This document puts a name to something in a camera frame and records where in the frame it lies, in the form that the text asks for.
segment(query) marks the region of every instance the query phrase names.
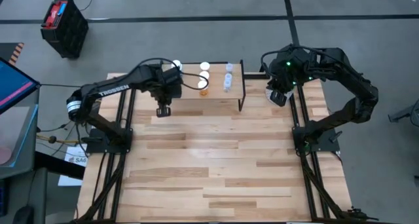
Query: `gray floor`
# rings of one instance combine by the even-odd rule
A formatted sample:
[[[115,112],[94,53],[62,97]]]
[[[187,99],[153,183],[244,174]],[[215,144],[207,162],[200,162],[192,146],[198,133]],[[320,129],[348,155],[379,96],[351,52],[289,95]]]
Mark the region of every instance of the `gray floor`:
[[[79,7],[88,1],[75,0]],[[4,0],[0,20],[42,19],[50,2]],[[291,4],[294,15],[419,13],[419,0],[291,0]],[[83,14],[137,18],[285,15],[286,10],[283,0],[94,0]],[[387,114],[417,100],[419,20],[316,20],[296,25],[302,45],[344,49],[353,67],[380,91],[370,122],[341,128],[339,142],[354,206],[381,221],[417,223],[419,188],[413,175],[419,174],[419,134],[409,120],[389,123]],[[262,53],[291,42],[287,21],[91,24],[81,57],[63,60],[41,39],[39,28],[38,24],[0,25],[0,43],[25,43],[18,67],[42,83],[58,84],[100,81],[108,72],[126,72],[152,56],[184,62],[243,59],[246,71],[255,71]],[[68,121],[65,100],[72,91],[42,87],[41,128]],[[325,83],[324,91],[332,111],[352,97],[336,83]],[[54,134],[64,137],[67,132]],[[42,145],[37,149],[52,152]],[[57,180],[50,176],[48,214],[73,211],[77,201],[78,189],[57,187]]]

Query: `black crate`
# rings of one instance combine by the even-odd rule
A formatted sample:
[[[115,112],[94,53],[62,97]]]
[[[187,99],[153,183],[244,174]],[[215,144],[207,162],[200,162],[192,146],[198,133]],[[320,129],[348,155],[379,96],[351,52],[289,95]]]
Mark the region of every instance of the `black crate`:
[[[61,18],[57,19],[53,25],[47,23],[51,10],[60,1],[67,1]],[[62,58],[78,58],[89,29],[86,19],[76,7],[73,0],[54,0],[41,24],[41,34],[52,48],[54,48]]]

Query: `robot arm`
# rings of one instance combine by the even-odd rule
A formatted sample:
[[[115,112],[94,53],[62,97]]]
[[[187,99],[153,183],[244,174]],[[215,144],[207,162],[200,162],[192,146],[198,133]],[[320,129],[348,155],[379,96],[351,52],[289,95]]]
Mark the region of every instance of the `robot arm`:
[[[92,110],[93,103],[98,99],[129,89],[149,91],[158,102],[157,117],[170,116],[172,98],[181,97],[180,70],[176,67],[162,70],[162,64],[138,65],[126,75],[106,81],[86,84],[74,91],[67,99],[69,118],[74,122],[84,123]]]
[[[278,55],[268,68],[263,58],[273,53]],[[273,90],[271,100],[279,106],[285,105],[285,95],[295,86],[302,86],[313,79],[338,81],[355,95],[340,111],[320,121],[310,121],[304,129],[307,143],[317,143],[324,131],[347,122],[368,121],[378,102],[378,89],[352,68],[348,57],[340,48],[289,45],[277,52],[264,54],[261,62],[265,71],[272,77],[267,87]]]

